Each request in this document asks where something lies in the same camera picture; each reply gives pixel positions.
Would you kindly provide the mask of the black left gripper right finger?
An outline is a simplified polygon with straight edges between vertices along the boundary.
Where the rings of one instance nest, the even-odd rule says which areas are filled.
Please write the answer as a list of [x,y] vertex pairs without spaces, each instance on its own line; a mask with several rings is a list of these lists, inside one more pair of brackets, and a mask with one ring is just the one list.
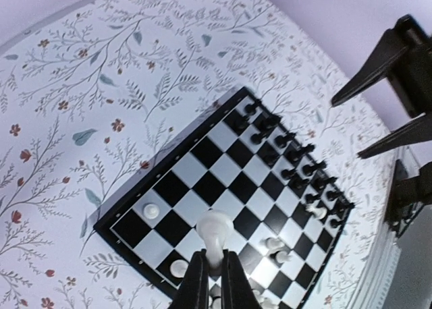
[[221,299],[225,309],[261,309],[238,255],[229,250],[223,251]]

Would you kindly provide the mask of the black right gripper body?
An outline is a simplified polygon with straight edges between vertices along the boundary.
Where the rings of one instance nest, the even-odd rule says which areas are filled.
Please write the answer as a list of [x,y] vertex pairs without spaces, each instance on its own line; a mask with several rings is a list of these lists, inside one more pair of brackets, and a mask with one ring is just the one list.
[[431,38],[410,14],[383,35],[384,71],[411,118],[431,111]]

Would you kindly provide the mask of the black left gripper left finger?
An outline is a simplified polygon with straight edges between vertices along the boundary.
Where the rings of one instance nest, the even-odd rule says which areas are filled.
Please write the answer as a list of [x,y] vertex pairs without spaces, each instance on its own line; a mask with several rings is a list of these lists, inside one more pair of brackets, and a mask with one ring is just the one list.
[[171,303],[171,309],[207,309],[209,307],[209,263],[206,250],[196,251]]

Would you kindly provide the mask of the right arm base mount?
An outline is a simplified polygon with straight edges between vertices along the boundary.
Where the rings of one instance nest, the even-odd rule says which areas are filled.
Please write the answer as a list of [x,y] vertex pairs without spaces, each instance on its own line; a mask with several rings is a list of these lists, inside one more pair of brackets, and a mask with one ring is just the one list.
[[431,205],[431,162],[409,177],[398,159],[385,211],[385,222],[397,238],[403,236],[425,206]]

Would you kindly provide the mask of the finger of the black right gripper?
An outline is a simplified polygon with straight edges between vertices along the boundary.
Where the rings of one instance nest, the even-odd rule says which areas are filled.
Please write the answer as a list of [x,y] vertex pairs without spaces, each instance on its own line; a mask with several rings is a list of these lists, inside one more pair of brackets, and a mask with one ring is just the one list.
[[428,142],[430,140],[431,115],[423,115],[413,119],[396,131],[358,152],[358,157],[361,159],[368,159],[401,146]]
[[407,31],[386,30],[360,70],[331,98],[331,106],[347,102],[395,72],[408,54],[410,41]]

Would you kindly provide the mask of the white pawn corner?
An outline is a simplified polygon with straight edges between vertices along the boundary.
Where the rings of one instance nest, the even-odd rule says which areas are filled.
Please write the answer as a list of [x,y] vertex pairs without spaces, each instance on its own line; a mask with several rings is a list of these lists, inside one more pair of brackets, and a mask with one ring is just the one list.
[[157,204],[149,203],[143,208],[143,215],[145,218],[153,220],[156,219],[160,214],[160,209]]

